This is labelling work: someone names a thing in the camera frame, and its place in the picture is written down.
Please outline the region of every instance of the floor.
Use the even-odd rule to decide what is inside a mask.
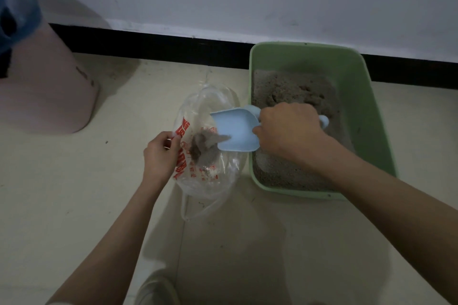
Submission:
[[[186,95],[222,82],[242,104],[248,71],[77,54],[103,87],[67,136],[0,125],[0,303],[44,303],[133,194],[142,150]],[[399,177],[458,208],[458,91],[374,82]],[[446,304],[350,203],[264,192],[247,168],[214,215],[184,223],[170,181],[154,207],[126,304],[151,273],[184,303]],[[190,200],[188,212],[201,210]]]

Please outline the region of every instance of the person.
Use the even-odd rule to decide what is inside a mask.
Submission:
[[[265,108],[253,132],[264,151],[333,182],[436,291],[458,304],[457,210],[341,146],[322,131],[311,105]],[[148,144],[140,187],[48,304],[123,303],[154,203],[173,173],[179,150],[180,137],[172,138],[172,132],[162,132]],[[148,279],[135,300],[136,305],[179,303],[164,278]]]

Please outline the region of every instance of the hand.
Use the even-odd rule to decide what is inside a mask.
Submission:
[[[309,104],[280,103],[266,107],[260,112],[261,125],[253,128],[259,138],[260,147],[272,155],[298,163],[322,151],[321,147],[330,137],[321,129],[318,113]]]
[[[172,138],[172,132],[161,132],[148,143],[143,151],[145,157],[143,184],[147,186],[159,184],[161,189],[165,186],[175,169],[178,151],[181,148],[180,141],[180,135]]]

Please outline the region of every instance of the person's right arm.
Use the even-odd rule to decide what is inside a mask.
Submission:
[[[326,135],[308,104],[281,103],[253,129],[263,150],[334,183],[401,255],[458,304],[458,211],[365,162]]]

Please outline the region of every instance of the transparent plastic bag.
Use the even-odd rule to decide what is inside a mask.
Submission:
[[[189,95],[178,111],[174,131],[182,136],[180,153],[173,177],[183,191],[181,217],[189,221],[217,210],[229,197],[240,176],[242,152],[219,151],[215,162],[204,169],[192,161],[189,149],[192,137],[202,129],[217,133],[211,112],[237,107],[232,91],[222,85],[205,84],[203,88]],[[193,216],[186,214],[188,197],[208,199],[212,203]]]

